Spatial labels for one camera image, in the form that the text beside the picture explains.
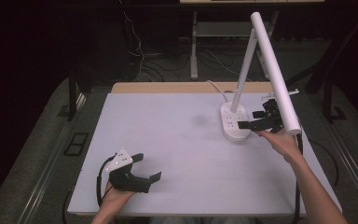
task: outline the desk lamp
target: desk lamp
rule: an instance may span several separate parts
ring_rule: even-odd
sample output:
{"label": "desk lamp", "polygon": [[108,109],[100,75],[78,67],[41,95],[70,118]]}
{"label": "desk lamp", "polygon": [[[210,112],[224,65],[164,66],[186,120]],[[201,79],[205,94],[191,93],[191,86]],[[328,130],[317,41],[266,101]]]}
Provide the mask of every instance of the desk lamp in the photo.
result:
{"label": "desk lamp", "polygon": [[281,113],[284,130],[291,135],[301,133],[296,112],[283,81],[281,69],[275,58],[274,51],[271,43],[269,42],[269,36],[267,35],[266,28],[264,27],[260,14],[258,12],[253,13],[251,15],[251,21],[254,28],[252,29],[245,57],[243,59],[241,74],[238,80],[234,99],[232,102],[223,104],[220,108],[225,136],[230,141],[240,142],[245,140],[251,132],[250,129],[240,129],[238,125],[239,121],[249,120],[244,106],[239,104],[239,101],[246,77],[248,75],[249,66],[255,53],[257,41],[265,60],[265,66],[267,68],[269,80]]}

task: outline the hand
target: hand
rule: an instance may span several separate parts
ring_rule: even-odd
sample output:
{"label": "hand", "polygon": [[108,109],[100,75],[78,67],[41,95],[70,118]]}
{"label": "hand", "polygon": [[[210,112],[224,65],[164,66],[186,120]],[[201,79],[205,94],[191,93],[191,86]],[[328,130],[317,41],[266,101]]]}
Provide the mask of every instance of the hand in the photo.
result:
{"label": "hand", "polygon": [[103,203],[91,223],[109,223],[135,193],[136,192],[117,190],[113,188],[112,184],[108,181],[105,195],[103,196]]}
{"label": "hand", "polygon": [[279,154],[283,155],[284,159],[291,163],[301,152],[298,149],[296,138],[280,130],[277,133],[269,133],[266,131],[256,132],[258,135],[265,137]]}

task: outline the white tabletop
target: white tabletop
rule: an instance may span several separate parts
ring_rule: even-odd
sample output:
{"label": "white tabletop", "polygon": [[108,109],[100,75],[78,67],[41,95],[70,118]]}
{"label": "white tabletop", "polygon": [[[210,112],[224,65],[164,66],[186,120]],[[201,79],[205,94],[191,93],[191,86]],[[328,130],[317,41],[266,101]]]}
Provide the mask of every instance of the white tabletop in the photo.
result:
{"label": "white tabletop", "polygon": [[[263,95],[242,95],[249,118],[263,110]],[[289,164],[255,133],[239,144],[228,141],[219,118],[223,103],[220,93],[108,94],[68,212],[98,211],[96,176],[102,163],[124,147],[131,155],[145,154],[133,165],[134,175],[162,176],[149,193],[134,195],[121,216],[293,214],[296,179]],[[305,134],[303,141],[311,169],[340,207]],[[103,186],[107,177],[104,173]]]}

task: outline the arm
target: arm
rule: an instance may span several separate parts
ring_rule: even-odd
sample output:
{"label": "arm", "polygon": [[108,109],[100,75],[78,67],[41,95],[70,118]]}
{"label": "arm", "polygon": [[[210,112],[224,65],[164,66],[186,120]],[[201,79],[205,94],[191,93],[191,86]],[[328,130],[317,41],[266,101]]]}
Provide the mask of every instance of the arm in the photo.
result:
{"label": "arm", "polygon": [[124,204],[134,194],[135,192],[114,189],[112,188],[112,184],[108,181],[105,195],[103,196],[103,203],[97,215],[95,215],[91,221],[91,224],[107,224],[112,221],[118,211],[121,210]]}
{"label": "arm", "polygon": [[272,147],[283,155],[284,159],[292,166],[310,223],[347,223],[345,217],[342,216],[330,195],[301,155],[293,136],[283,131],[279,133],[266,131],[256,133],[265,137]]}

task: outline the floor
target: floor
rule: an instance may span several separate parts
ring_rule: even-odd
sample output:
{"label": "floor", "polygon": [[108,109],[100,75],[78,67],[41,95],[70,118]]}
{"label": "floor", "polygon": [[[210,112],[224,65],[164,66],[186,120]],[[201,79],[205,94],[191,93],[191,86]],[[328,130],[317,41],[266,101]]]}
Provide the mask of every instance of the floor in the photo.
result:
{"label": "floor", "polygon": [[[143,71],[134,76],[133,81],[237,81],[246,42],[246,39],[201,39],[198,43],[198,80],[190,79],[188,39],[181,39],[182,53],[174,57],[158,49],[146,49]],[[318,62],[329,44],[324,40],[272,41],[285,79]],[[256,57],[252,61],[248,78],[249,81],[266,80]],[[303,88],[307,80],[308,77],[303,78],[288,88],[300,90],[300,94],[293,97],[296,112],[308,138],[313,141],[313,149],[327,178],[334,186],[344,216],[350,223],[358,223],[358,186],[340,158],[339,146],[330,131],[333,128],[341,139],[340,143],[358,165],[358,113],[340,89],[335,88],[333,105],[339,106],[347,119],[329,124],[321,114],[323,93],[306,94]],[[62,212],[62,209],[70,200],[71,189],[76,183],[104,99],[110,90],[111,86],[99,84],[91,92],[80,94],[78,112],[72,121],[67,121],[67,80],[57,87],[0,188],[0,223],[90,223],[92,217],[68,214]],[[62,153],[75,133],[89,134],[84,149],[77,157],[64,156]],[[265,224],[288,223],[291,219],[259,217]],[[299,223],[308,221],[304,218]]]}

